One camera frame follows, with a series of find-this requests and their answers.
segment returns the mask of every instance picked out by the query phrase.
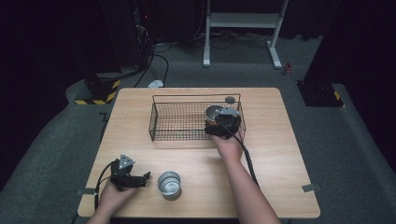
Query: human hand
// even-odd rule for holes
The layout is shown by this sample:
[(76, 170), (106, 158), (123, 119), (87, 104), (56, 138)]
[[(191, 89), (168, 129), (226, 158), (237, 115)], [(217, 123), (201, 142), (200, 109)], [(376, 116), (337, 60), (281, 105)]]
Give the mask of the human hand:
[[(243, 142), (245, 138), (245, 131), (243, 129), (239, 129), (235, 136), (241, 142)], [(218, 136), (212, 135), (212, 140), (216, 143), (218, 147), (218, 152), (224, 162), (241, 160), (243, 150), (241, 145), (238, 143), (238, 141), (236, 141), (234, 137), (231, 137), (229, 139), (223, 139)]]
[(114, 213), (136, 192), (136, 189), (119, 191), (110, 181), (106, 182), (105, 188), (99, 200), (95, 214), (88, 223), (108, 223)]

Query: person's left hand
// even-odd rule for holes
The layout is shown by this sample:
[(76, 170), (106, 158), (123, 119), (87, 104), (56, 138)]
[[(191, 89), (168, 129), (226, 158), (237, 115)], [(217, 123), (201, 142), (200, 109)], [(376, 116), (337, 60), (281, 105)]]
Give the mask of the person's left hand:
[(99, 200), (95, 214), (88, 223), (108, 223), (114, 213), (136, 192), (136, 189), (117, 190), (110, 181), (106, 182), (105, 188)]

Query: dark background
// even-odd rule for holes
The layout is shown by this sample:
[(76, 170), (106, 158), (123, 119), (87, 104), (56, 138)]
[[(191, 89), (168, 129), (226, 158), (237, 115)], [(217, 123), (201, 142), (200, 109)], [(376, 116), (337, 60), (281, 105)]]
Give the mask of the dark background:
[[(147, 1), (153, 37), (191, 43), (200, 27), (202, 9), (205, 10), (203, 2)], [(125, 61), (126, 65), (122, 61), (121, 55), (129, 54), (120, 52), (117, 45), (123, 38), (113, 36), (114, 29), (108, 26), (109, 15), (103, 9), (108, 0), (84, 3), (17, 0), (0, 4), (1, 189), (40, 130), (68, 104), (65, 90), (83, 79), (73, 54), (76, 46), (69, 46), (75, 42), (64, 39), (65, 32), (70, 32), (65, 28), (69, 21), (78, 30), (77, 41), (83, 46), (80, 50), (88, 55), (84, 62), (95, 73), (120, 72), (125, 66), (135, 64), (134, 59)], [(251, 12), (280, 9), (279, 1), (227, 0), (226, 3), (213, 1), (212, 9)], [(134, 22), (131, 8), (123, 8), (122, 20), (127, 23), (124, 25)], [(309, 80), (314, 84), (338, 82), (346, 86), (393, 170), (396, 163), (393, 117), (396, 36), (392, 32), (396, 27), (395, 9), (391, 0), (295, 0), (289, 2), (280, 32), (285, 38), (302, 35), (310, 39), (324, 35), (311, 64)]]

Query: person's right hand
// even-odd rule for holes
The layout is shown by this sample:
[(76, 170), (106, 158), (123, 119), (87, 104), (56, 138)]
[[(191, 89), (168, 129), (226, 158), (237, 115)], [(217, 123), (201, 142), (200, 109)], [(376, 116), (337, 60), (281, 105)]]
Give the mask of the person's right hand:
[[(240, 129), (235, 136), (243, 142), (245, 137), (245, 131)], [(241, 145), (236, 141), (234, 137), (229, 139), (222, 139), (218, 136), (212, 135), (213, 141), (218, 146), (218, 152), (224, 162), (229, 161), (240, 161), (243, 154)]]

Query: yellow and black hazard tape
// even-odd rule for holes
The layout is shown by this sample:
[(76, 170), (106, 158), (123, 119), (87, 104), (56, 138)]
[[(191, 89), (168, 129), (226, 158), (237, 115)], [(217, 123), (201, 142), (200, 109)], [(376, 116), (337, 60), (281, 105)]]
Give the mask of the yellow and black hazard tape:
[(113, 83), (111, 88), (111, 92), (106, 97), (106, 99), (75, 99), (77, 105), (107, 105), (113, 101), (116, 96), (117, 88), (120, 85), (120, 81), (116, 81)]

